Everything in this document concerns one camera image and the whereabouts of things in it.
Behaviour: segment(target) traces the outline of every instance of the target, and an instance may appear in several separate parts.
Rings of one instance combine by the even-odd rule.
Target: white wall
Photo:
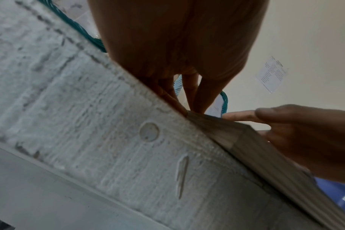
[[[255,78],[269,55],[289,69],[272,94]],[[345,110],[345,0],[271,0],[246,67],[224,91],[229,112],[288,103]]]

